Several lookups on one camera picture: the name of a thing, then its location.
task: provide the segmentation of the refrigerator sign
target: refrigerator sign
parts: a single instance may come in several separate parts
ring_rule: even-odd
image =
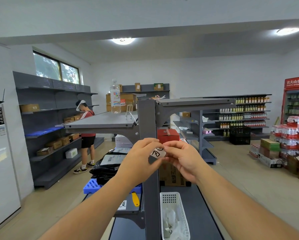
[[[299,88],[299,77],[286,79],[284,88]]]

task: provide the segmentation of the window frame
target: window frame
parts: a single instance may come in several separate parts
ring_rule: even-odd
[[[79,69],[78,67],[75,67],[75,66],[73,66],[73,65],[71,65],[71,64],[68,64],[68,63],[66,63],[66,62],[64,62],[64,61],[61,61],[61,60],[57,60],[57,59],[55,59],[55,58],[53,58],[53,57],[51,57],[51,56],[49,56],[49,55],[46,55],[46,54],[44,54],[44,53],[42,53],[42,52],[40,52],[40,51],[34,50],[34,49],[33,49],[33,53],[35,53],[35,54],[37,54],[37,55],[40,55],[40,56],[43,56],[43,57],[46,57],[46,58],[48,58],[48,59],[51,59],[51,60],[57,62],[57,63],[58,63],[58,72],[59,72],[60,80],[61,80],[62,82],[64,82],[64,81],[63,81],[63,75],[62,75],[61,64],[64,64],[64,65],[67,65],[67,66],[70,66],[70,67],[73,67],[73,68],[77,69],[77,73],[78,73],[78,84],[79,84],[79,85],[81,84],[80,69]]]

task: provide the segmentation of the shelf post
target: shelf post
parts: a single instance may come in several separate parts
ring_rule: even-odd
[[[138,100],[137,108],[140,139],[147,137],[157,138],[155,100]],[[145,233],[147,240],[161,239],[159,183],[158,170],[143,183]]]

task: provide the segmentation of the black shorts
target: black shorts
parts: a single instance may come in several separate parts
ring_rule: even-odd
[[[90,148],[94,144],[95,136],[82,137],[82,148]]]

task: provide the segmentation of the person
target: person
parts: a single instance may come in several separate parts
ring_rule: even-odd
[[[79,100],[76,102],[77,110],[80,112],[84,112],[81,120],[90,116],[95,115],[92,110],[89,109],[88,105],[84,100]],[[80,174],[87,172],[87,166],[93,167],[95,165],[95,149],[94,149],[94,141],[96,134],[94,133],[82,133],[82,165],[79,169],[74,170],[74,174]],[[91,161],[88,162],[88,148],[90,149]]]
[[[166,157],[149,164],[148,157],[155,148],[163,148]],[[193,146],[182,141],[168,141],[162,145],[154,138],[137,141],[116,175],[61,218],[40,240],[100,239],[131,189],[147,180],[163,160],[198,185],[233,240],[299,240],[297,230],[220,176]]]

